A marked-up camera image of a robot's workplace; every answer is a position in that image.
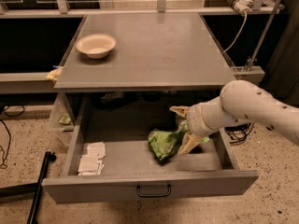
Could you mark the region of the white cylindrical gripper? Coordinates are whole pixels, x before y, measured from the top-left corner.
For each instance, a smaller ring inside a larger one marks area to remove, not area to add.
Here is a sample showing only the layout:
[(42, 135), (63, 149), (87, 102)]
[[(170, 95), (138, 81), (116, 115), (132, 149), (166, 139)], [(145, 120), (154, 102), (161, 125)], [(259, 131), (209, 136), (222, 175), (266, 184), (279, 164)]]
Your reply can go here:
[(221, 106), (221, 99), (214, 98), (197, 105), (171, 106), (170, 111), (186, 118), (188, 128), (192, 133), (185, 133), (178, 154), (188, 154), (202, 141), (203, 136), (216, 133), (224, 127), (234, 127), (240, 124), (239, 119), (229, 115)]

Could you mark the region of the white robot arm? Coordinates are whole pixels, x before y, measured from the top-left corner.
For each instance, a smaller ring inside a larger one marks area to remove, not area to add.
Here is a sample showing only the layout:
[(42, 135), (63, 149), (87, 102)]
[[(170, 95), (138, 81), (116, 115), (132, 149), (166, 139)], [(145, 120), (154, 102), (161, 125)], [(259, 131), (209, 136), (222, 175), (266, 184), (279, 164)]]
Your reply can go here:
[(189, 131), (205, 137), (224, 127), (257, 122), (299, 145), (299, 109), (275, 99), (246, 80), (228, 82), (218, 97), (191, 106), (171, 106), (187, 121)]

